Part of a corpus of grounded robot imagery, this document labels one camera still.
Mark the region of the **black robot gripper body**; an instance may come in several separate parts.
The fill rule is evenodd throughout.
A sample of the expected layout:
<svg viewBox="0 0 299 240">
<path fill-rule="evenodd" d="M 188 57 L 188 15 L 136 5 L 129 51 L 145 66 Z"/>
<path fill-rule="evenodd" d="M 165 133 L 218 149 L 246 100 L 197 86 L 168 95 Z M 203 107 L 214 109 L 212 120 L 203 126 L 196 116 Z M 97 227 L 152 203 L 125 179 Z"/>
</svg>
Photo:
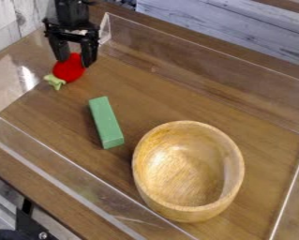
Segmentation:
<svg viewBox="0 0 299 240">
<path fill-rule="evenodd" d="M 99 27 L 89 21 L 91 0 L 49 0 L 42 19 L 45 37 L 51 44 L 80 43 L 99 38 Z"/>
</svg>

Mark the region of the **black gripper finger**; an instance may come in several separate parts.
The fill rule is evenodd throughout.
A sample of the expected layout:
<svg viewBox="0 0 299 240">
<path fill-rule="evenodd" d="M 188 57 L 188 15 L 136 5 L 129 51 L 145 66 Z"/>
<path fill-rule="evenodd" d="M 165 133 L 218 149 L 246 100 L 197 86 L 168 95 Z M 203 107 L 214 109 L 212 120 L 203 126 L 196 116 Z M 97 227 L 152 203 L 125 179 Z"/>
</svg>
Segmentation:
<svg viewBox="0 0 299 240">
<path fill-rule="evenodd" d="M 97 57 L 97 38 L 88 38 L 84 37 L 80 42 L 80 49 L 81 49 L 81 62 L 85 68 L 96 61 Z"/>
<path fill-rule="evenodd" d="M 56 36 L 49 36 L 49 46 L 57 61 L 64 62 L 69 58 L 69 44 Z"/>
</svg>

